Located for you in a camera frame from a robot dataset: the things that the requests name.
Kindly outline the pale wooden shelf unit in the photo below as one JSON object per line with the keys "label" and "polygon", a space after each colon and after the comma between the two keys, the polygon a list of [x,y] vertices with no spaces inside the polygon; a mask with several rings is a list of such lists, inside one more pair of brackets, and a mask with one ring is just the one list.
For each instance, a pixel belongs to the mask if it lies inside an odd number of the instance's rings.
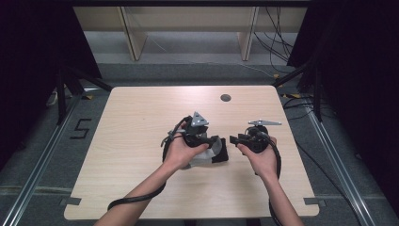
{"label": "pale wooden shelf unit", "polygon": [[122,31],[131,59],[139,60],[150,32],[234,32],[249,60],[252,34],[280,27],[296,33],[306,9],[294,7],[75,7],[85,31]]}

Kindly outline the grey sock with black cuff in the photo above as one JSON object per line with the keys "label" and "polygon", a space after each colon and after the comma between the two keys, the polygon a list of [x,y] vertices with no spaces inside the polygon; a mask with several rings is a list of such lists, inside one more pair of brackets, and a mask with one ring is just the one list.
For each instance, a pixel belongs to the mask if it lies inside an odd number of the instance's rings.
{"label": "grey sock with black cuff", "polygon": [[213,161],[212,164],[214,163],[220,163],[220,162],[225,162],[229,160],[227,148],[226,148],[226,139],[225,138],[220,138],[222,141],[222,149],[221,153],[216,157],[216,159]]}
{"label": "grey sock with black cuff", "polygon": [[219,138],[211,148],[194,156],[194,158],[186,166],[188,169],[199,165],[212,164],[216,157],[221,153],[222,141]]}

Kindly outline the black metal stand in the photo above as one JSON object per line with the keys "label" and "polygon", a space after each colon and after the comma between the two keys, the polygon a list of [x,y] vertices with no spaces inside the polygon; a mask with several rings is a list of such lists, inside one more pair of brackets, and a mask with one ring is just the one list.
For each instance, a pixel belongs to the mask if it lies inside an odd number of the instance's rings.
{"label": "black metal stand", "polygon": [[58,106],[58,124],[61,124],[67,117],[67,105],[65,89],[68,89],[72,95],[81,95],[84,88],[80,80],[84,79],[100,89],[111,91],[113,88],[100,79],[84,73],[74,67],[62,66],[56,74],[56,97]]}
{"label": "black metal stand", "polygon": [[297,89],[300,92],[307,92],[312,90],[313,97],[313,111],[317,120],[321,121],[321,96],[322,96],[322,85],[321,85],[321,75],[317,68],[316,63],[307,62],[304,65],[298,67],[292,72],[286,74],[282,78],[278,78],[272,86],[277,88],[288,81],[294,79],[297,76],[301,76],[299,82],[297,83]]}

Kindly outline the silver floor rail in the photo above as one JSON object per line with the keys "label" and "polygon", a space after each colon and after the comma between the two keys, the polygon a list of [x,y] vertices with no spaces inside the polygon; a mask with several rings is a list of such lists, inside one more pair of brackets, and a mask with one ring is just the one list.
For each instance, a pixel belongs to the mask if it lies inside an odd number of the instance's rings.
{"label": "silver floor rail", "polygon": [[47,142],[44,150],[41,152],[40,158],[37,161],[35,167],[32,169],[26,182],[20,189],[17,199],[8,211],[5,220],[1,223],[2,226],[17,226],[20,219],[22,218],[24,211],[29,204],[38,183],[40,182],[43,173],[45,172],[55,150],[56,146],[61,140],[61,137],[65,131],[68,122],[71,119],[72,113],[78,106],[82,95],[72,96],[64,119],[56,125],[49,141]]}
{"label": "silver floor rail", "polygon": [[309,114],[311,124],[313,125],[314,130],[319,137],[332,164],[332,167],[334,168],[343,187],[346,198],[349,200],[350,205],[353,207],[355,214],[359,219],[359,224],[361,226],[376,226],[366,202],[361,197],[358,188],[356,187],[348,169],[345,167],[342,159],[340,158],[324,124],[318,120],[312,109],[310,109],[308,106],[306,106],[305,109]]}

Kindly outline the grey table edge bracket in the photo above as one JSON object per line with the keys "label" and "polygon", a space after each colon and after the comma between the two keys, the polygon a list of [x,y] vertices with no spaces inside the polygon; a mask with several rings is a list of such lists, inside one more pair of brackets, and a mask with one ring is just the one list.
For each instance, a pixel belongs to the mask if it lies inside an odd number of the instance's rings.
{"label": "grey table edge bracket", "polygon": [[306,205],[318,205],[319,207],[325,207],[327,205],[323,199],[318,198],[305,198],[304,203]]}
{"label": "grey table edge bracket", "polygon": [[68,197],[64,198],[60,201],[61,206],[66,206],[66,205],[79,205],[81,200],[79,198],[73,198],[73,197]]}

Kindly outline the black curtain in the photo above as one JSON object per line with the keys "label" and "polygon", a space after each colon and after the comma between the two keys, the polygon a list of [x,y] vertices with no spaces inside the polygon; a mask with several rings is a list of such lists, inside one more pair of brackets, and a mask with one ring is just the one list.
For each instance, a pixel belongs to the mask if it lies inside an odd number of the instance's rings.
{"label": "black curtain", "polygon": [[0,170],[38,120],[63,66],[101,76],[74,8],[0,0]]}
{"label": "black curtain", "polygon": [[327,27],[318,70],[330,104],[399,217],[399,0],[311,0],[290,64],[310,59]]}

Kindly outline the person's right hand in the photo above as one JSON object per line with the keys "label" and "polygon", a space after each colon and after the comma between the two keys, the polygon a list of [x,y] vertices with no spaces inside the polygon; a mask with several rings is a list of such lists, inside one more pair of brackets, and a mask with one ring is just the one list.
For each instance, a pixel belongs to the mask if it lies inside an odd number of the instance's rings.
{"label": "person's right hand", "polygon": [[245,155],[254,172],[263,180],[277,179],[277,158],[271,145],[268,145],[261,153],[254,153],[244,144],[239,143],[237,148]]}

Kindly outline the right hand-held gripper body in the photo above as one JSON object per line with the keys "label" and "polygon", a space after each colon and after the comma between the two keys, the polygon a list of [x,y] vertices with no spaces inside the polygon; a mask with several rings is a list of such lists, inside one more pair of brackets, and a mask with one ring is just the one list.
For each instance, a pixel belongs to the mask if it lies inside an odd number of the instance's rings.
{"label": "right hand-held gripper body", "polygon": [[280,125],[278,121],[250,121],[250,127],[246,130],[246,135],[248,136],[248,141],[250,145],[248,146],[254,153],[263,152],[268,146],[272,148],[276,147],[276,142],[272,141],[267,125]]}

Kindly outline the person's left hand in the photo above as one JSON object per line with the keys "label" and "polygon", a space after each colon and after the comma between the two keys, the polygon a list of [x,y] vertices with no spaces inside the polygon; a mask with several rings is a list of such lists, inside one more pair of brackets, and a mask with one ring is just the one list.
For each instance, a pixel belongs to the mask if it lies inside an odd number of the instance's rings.
{"label": "person's left hand", "polygon": [[189,162],[198,154],[208,149],[208,144],[200,144],[197,147],[189,147],[181,133],[176,132],[170,141],[168,151],[162,167],[169,171],[185,168]]}

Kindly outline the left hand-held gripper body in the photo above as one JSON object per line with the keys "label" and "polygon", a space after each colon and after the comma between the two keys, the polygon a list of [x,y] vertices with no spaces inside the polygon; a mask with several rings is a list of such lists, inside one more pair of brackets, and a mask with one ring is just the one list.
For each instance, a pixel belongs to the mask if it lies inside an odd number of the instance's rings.
{"label": "left hand-held gripper body", "polygon": [[189,147],[198,147],[201,144],[207,144],[204,139],[207,137],[199,134],[201,126],[207,126],[209,122],[205,120],[197,111],[187,118],[184,129],[184,141]]}

